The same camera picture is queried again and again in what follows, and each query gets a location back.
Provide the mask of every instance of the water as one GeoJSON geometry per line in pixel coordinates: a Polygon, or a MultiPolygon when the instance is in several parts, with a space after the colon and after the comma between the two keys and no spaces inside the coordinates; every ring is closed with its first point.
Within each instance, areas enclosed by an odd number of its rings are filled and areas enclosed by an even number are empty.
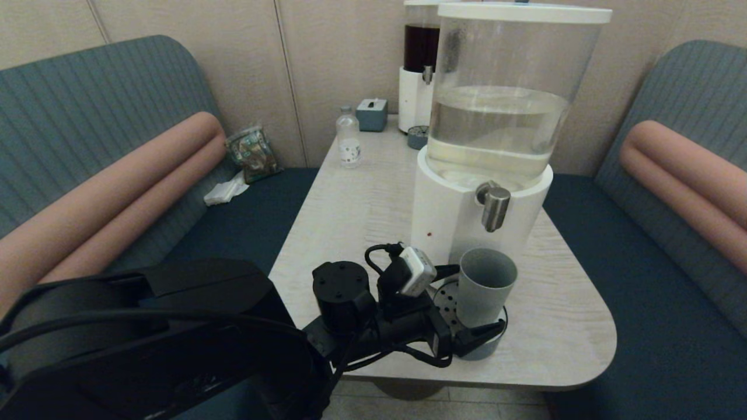
{"type": "Polygon", "coordinates": [[[428,165],[467,188],[489,179],[510,191],[535,185],[547,167],[568,102],[539,90],[463,86],[436,93],[428,165]]]}

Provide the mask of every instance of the clear plastic tank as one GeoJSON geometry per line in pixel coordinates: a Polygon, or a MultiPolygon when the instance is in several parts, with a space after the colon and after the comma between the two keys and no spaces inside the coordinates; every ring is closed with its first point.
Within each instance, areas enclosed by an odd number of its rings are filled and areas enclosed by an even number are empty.
{"type": "Polygon", "coordinates": [[[427,162],[474,188],[530,188],[612,11],[521,3],[442,4],[427,162]]]}

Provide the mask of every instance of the small container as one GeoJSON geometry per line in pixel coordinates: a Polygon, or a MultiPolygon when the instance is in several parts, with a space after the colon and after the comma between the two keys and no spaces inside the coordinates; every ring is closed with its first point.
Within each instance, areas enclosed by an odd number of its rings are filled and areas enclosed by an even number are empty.
{"type": "Polygon", "coordinates": [[[415,126],[407,130],[407,146],[420,150],[428,144],[428,126],[415,126]]]}
{"type": "Polygon", "coordinates": [[[387,100],[363,99],[356,108],[362,132],[383,132],[386,128],[387,100]]]}
{"type": "Polygon", "coordinates": [[[489,248],[473,248],[459,260],[459,313],[467,328],[491,324],[498,319],[518,269],[508,255],[489,248]]]}
{"type": "Polygon", "coordinates": [[[353,115],[353,109],[348,105],[340,107],[342,115],[335,124],[337,128],[337,146],[340,150],[340,164],[342,167],[358,167],[361,164],[361,142],[358,140],[360,132],[358,119],[353,115]]]}

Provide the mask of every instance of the gray cup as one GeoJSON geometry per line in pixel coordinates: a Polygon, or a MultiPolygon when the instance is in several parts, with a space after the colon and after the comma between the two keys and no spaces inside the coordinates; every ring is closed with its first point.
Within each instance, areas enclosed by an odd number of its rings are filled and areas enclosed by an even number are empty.
{"type": "Polygon", "coordinates": [[[516,264],[502,252],[474,248],[459,265],[457,318],[468,328],[496,322],[516,282],[516,264]]]}

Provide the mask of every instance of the floor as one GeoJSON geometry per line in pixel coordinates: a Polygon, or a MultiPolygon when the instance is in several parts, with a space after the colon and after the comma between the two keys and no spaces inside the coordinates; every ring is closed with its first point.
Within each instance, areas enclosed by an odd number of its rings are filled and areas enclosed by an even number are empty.
{"type": "Polygon", "coordinates": [[[342,380],[324,420],[550,420],[538,392],[447,386],[420,401],[389,397],[371,382],[342,380]]]}

